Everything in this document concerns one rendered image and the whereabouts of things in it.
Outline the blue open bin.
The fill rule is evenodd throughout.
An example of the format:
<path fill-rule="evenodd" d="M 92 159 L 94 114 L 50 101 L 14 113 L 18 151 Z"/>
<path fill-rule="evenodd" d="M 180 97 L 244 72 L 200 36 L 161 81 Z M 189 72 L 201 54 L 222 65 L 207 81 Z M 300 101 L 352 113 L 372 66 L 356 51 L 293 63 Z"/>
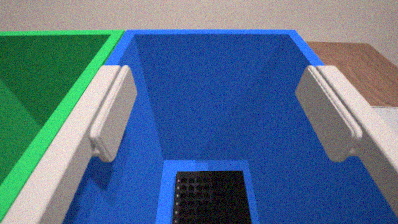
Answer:
<path fill-rule="evenodd" d="M 177 171 L 242 171 L 252 224 L 398 224 L 358 156 L 331 161 L 298 99 L 295 30 L 126 30 L 105 65 L 137 96 L 113 162 L 91 157 L 62 224 L 172 224 Z"/>

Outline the green bin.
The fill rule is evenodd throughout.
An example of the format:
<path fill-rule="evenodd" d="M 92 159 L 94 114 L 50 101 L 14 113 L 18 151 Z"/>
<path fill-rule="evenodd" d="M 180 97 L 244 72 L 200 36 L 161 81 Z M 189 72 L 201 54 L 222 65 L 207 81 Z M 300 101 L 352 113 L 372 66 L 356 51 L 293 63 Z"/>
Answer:
<path fill-rule="evenodd" d="M 0 32 L 0 224 L 124 34 Z"/>

